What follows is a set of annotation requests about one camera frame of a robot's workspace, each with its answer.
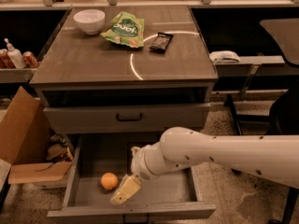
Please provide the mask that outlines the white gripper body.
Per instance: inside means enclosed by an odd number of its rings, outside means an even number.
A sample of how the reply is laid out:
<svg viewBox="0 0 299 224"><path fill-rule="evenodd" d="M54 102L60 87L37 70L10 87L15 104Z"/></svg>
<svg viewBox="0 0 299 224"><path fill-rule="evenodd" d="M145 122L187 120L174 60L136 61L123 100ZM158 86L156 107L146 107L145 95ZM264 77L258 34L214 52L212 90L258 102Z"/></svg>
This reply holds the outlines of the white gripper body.
<svg viewBox="0 0 299 224"><path fill-rule="evenodd" d="M172 172L174 168L175 164L164 157L158 143L141 147L140 151L132 156L131 172L141 182L156 179Z"/></svg>

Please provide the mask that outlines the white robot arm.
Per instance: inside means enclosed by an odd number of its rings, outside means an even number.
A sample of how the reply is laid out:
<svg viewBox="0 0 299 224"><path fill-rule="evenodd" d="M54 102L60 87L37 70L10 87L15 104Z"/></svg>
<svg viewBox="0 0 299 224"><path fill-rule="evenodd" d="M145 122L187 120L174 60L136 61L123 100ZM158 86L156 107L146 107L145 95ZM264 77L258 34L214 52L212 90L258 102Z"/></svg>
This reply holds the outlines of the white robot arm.
<svg viewBox="0 0 299 224"><path fill-rule="evenodd" d="M143 183L203 162L299 188L298 135L214 136L174 127L157 143L132 148L132 173L123 178L110 202L125 203Z"/></svg>

